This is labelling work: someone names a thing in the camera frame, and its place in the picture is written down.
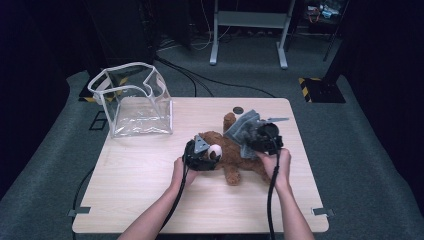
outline person's hand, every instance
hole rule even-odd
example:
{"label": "person's hand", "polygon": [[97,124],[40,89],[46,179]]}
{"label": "person's hand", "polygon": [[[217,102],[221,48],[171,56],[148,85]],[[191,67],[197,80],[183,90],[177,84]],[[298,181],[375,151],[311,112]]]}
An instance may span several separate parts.
{"label": "person's hand", "polygon": [[[183,169],[184,169],[184,162],[181,157],[177,158],[177,160],[174,161],[174,172],[172,173],[172,180],[171,180],[171,187],[176,187],[177,189],[180,188],[181,181],[183,179]],[[190,186],[194,179],[199,175],[198,171],[188,170],[185,187]]]}
{"label": "person's hand", "polygon": [[[276,185],[288,186],[289,175],[290,175],[290,161],[291,155],[290,151],[286,148],[282,148],[280,151],[280,168],[278,170],[277,179],[275,181]],[[262,160],[265,171],[268,174],[269,178],[272,178],[274,173],[274,168],[277,165],[277,154],[268,155],[262,152],[256,152],[256,155]]]}

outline transparent tote bag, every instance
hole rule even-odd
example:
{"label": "transparent tote bag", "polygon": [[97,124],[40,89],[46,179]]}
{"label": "transparent tote bag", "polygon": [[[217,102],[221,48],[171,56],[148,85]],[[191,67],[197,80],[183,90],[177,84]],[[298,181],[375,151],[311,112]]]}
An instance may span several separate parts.
{"label": "transparent tote bag", "polygon": [[87,88],[103,105],[112,138],[172,134],[172,98],[154,66],[135,62],[107,68]]}

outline metal stand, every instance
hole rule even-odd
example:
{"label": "metal stand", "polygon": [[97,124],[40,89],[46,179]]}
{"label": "metal stand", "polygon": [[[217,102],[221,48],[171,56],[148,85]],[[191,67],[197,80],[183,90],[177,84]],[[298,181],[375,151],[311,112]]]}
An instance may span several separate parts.
{"label": "metal stand", "polygon": [[290,25],[294,3],[291,0],[287,13],[257,13],[219,11],[218,0],[215,0],[214,32],[210,64],[216,65],[218,56],[218,26],[262,27],[283,29],[280,42],[277,42],[278,57],[282,69],[287,69],[287,59],[284,51],[284,42]]}

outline plush toy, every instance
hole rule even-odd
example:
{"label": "plush toy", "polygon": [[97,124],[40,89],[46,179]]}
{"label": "plush toy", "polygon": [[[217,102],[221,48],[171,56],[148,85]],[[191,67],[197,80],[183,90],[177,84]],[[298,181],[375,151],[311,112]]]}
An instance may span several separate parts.
{"label": "plush toy", "polygon": [[[234,113],[230,112],[226,114],[224,117],[223,132],[225,133],[234,122],[236,122]],[[242,158],[240,156],[240,146],[225,135],[215,131],[208,131],[199,133],[199,136],[211,145],[211,149],[215,149],[215,146],[213,146],[215,144],[221,146],[222,157],[216,165],[215,170],[224,169],[225,179],[229,185],[236,186],[239,184],[241,179],[239,169],[255,171],[266,183],[270,182],[262,161],[259,158]]]}

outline wooden tabletop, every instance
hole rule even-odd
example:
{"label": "wooden tabletop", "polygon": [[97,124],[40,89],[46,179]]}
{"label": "wooden tabletop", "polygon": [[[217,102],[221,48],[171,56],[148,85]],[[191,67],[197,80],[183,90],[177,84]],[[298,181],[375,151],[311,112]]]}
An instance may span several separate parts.
{"label": "wooden tabletop", "polygon": [[[313,173],[290,103],[282,98],[173,98],[173,134],[106,138],[81,202],[90,207],[78,214],[76,233],[121,233],[169,186],[173,162],[199,132],[222,133],[223,117],[234,107],[254,109],[277,122],[284,147],[292,154],[290,181],[296,201],[313,232],[328,229]],[[181,200],[161,233],[267,233],[268,185],[259,175],[241,171],[238,186],[227,185],[222,170],[204,172],[184,189]],[[283,232],[278,196],[274,191],[275,232]]]}

